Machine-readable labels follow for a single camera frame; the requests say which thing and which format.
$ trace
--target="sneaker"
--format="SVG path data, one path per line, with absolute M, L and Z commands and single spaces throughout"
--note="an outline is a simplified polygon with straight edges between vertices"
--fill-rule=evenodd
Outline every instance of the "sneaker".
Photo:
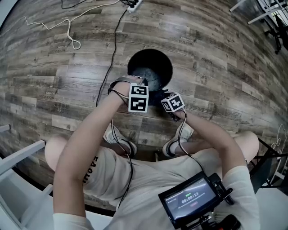
M 175 153 L 171 152 L 170 147 L 174 143 L 177 143 L 177 146 L 179 145 L 178 144 L 178 136 L 179 136 L 180 128 L 181 128 L 181 125 L 177 128 L 175 136 L 163 146 L 162 152 L 165 156 L 168 156 L 168 157 L 176 156 Z M 180 136 L 180 142 L 181 143 L 187 142 L 187 140 L 192 136 L 193 132 L 194 132 L 194 129 L 192 129 L 189 125 L 187 125 L 185 123 L 183 130 L 182 130 L 182 133 L 181 133 L 181 136 Z
M 127 146 L 130 150 L 130 154 L 129 156 L 131 158 L 133 158 L 137 152 L 137 147 L 134 143 L 130 142 L 129 140 L 127 140 L 126 137 L 124 137 L 120 131 L 116 128 L 116 126 L 114 125 L 114 130 L 115 130 L 115 133 L 114 135 L 116 135 L 118 141 L 120 142 L 120 144 L 123 144 L 125 146 Z M 111 123 L 108 125 L 104 135 L 103 135 L 103 138 L 106 142 L 108 142 L 109 144 L 114 144 L 114 143 L 117 143 L 117 141 L 115 140 L 115 138 L 113 137 L 113 133 L 112 133 L 112 127 L 111 127 Z

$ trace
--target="wrist strap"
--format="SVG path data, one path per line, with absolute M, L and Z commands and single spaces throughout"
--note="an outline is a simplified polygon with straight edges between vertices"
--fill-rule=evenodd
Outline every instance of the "wrist strap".
M 109 90 L 108 90 L 108 94 L 111 92 L 111 89 L 120 81 L 124 81 L 124 82 L 128 82 L 128 83 L 136 83 L 136 84 L 144 84 L 144 85 L 148 85 L 148 81 L 143 78 L 143 77 L 138 77 L 138 78 L 142 78 L 143 80 L 141 81 L 141 83 L 137 83 L 135 80 L 128 78 L 128 77 L 119 77 L 117 80 L 111 82 L 111 84 L 109 85 Z

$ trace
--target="person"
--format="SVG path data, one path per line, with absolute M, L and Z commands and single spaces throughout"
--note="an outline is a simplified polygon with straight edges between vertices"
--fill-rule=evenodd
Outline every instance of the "person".
M 129 94 L 130 84 L 119 82 L 114 89 Z M 48 165 L 54 176 L 54 227 L 56 230 L 92 230 L 86 219 L 84 193 L 118 206 L 128 186 L 131 166 L 125 151 L 116 143 L 111 120 L 123 100 L 111 92 L 78 126 L 67 141 L 61 136 L 51 138 L 45 147 Z M 181 119 L 184 113 L 175 113 Z M 187 142 L 193 131 L 204 141 Z M 116 136 L 126 151 L 133 154 L 137 147 L 115 128 Z M 201 171 L 200 166 L 185 155 L 175 137 L 162 151 L 179 157 L 159 162 L 133 160 L 133 178 L 127 195 L 117 209 L 106 230 L 172 230 L 158 194 L 186 181 Z M 187 113 L 180 141 L 193 154 L 207 176 L 217 172 L 226 188 L 232 188 L 235 204 L 222 202 L 214 210 L 216 222 L 233 214 L 242 230 L 260 229 L 257 200 L 250 181 L 245 159 L 249 162 L 257 154 L 259 143 L 252 132 L 232 138 L 220 126 Z

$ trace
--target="monitor screen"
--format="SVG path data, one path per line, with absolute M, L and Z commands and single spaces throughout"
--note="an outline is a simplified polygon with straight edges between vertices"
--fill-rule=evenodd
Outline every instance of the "monitor screen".
M 167 198 L 165 202 L 175 220 L 190 215 L 213 198 L 215 193 L 204 178 Z

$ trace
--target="black trash can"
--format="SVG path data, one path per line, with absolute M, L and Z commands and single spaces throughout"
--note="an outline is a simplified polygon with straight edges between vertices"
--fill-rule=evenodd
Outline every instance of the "black trash can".
M 164 88 L 173 75 L 170 59 L 156 49 L 143 49 L 135 53 L 127 67 L 128 75 L 144 77 L 150 92 Z

